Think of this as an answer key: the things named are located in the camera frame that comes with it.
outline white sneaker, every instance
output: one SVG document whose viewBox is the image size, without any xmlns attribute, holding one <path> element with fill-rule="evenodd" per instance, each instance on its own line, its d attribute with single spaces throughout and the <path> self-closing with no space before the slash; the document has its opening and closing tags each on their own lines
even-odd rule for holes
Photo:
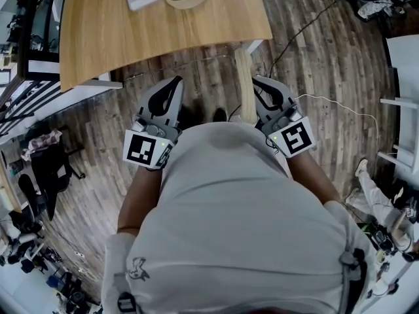
<svg viewBox="0 0 419 314">
<path fill-rule="evenodd" d="M 359 192 L 359 188 L 357 187 L 357 188 L 354 188 L 353 190 L 352 190 L 352 192 L 350 193 L 350 195 L 345 199 L 345 203 L 346 203 L 346 205 L 350 205 L 350 202 L 349 201 L 351 201 L 351 199 L 357 194 Z"/>
<path fill-rule="evenodd" d="M 363 159 L 362 161 L 360 161 L 355 171 L 355 177 L 359 177 L 359 174 L 362 171 L 367 172 L 367 165 L 368 165 L 368 160 Z"/>
</svg>

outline white pants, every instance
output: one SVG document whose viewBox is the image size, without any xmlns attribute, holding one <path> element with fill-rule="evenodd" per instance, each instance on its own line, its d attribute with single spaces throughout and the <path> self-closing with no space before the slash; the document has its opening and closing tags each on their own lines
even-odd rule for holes
<svg viewBox="0 0 419 314">
<path fill-rule="evenodd" d="M 381 190 L 375 185 L 366 171 L 359 174 L 359 183 L 362 191 L 352 196 L 348 203 L 360 211 L 375 217 L 379 224 L 384 227 L 390 226 L 388 215 L 394 210 L 394 206 Z"/>
</svg>

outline hardwood floor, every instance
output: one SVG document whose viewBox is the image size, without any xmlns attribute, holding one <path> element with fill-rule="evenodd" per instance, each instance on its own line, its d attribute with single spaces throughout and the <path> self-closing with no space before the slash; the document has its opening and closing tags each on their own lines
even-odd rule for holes
<svg viewBox="0 0 419 314">
<path fill-rule="evenodd" d="M 274 40 L 253 54 L 255 73 L 260 75 L 268 73 L 288 40 L 333 0 L 263 1 Z M 51 128 L 70 127 L 70 143 L 65 137 L 70 148 L 84 145 L 85 150 L 73 155 L 71 163 L 86 178 L 72 178 L 69 188 L 58 195 L 54 220 L 45 220 L 46 243 L 74 272 L 82 269 L 84 288 L 93 297 L 100 297 L 105 239 L 115 232 L 118 211 L 136 170 L 122 161 L 122 144 L 141 94 L 161 79 L 180 75 L 186 84 L 185 105 L 203 108 L 205 121 L 211 120 L 218 107 L 231 113 L 240 104 L 232 56 L 233 47 L 211 46 L 122 68 L 117 75 L 125 80 L 123 89 L 83 101 L 48 119 Z M 296 96 L 325 96 L 374 115 L 380 130 L 378 147 L 390 151 L 398 135 L 397 117 L 392 108 L 379 103 L 381 97 L 394 96 L 381 34 L 375 23 L 360 22 L 345 1 L 338 0 L 291 43 L 273 77 L 289 85 Z M 371 172 L 382 172 L 375 156 L 377 132 L 372 118 L 323 99 L 302 97 L 300 104 L 318 139 L 312 154 L 343 196 L 355 185 L 353 173 L 360 159 L 370 160 Z M 18 141 L 3 150 L 8 162 L 18 159 Z"/>
</svg>

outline desk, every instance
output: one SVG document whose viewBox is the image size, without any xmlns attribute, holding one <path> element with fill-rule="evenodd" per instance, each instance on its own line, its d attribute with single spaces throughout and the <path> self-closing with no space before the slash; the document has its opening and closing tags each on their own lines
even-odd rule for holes
<svg viewBox="0 0 419 314">
<path fill-rule="evenodd" d="M 177 50 L 271 38 L 262 0 L 207 0 L 190 10 L 159 0 L 135 12 L 127 0 L 65 0 L 61 87 Z"/>
</svg>

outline gray t-shirt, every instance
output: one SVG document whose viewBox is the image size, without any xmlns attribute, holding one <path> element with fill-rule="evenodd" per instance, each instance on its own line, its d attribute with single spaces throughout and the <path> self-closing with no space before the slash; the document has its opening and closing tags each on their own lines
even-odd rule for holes
<svg viewBox="0 0 419 314">
<path fill-rule="evenodd" d="M 139 235 L 107 242 L 105 313 L 116 312 L 116 273 L 146 313 L 337 313 L 339 259 L 354 248 L 369 267 L 365 297 L 376 275 L 371 243 L 341 204 L 322 206 L 287 178 L 265 139 L 240 124 L 184 132 Z"/>
</svg>

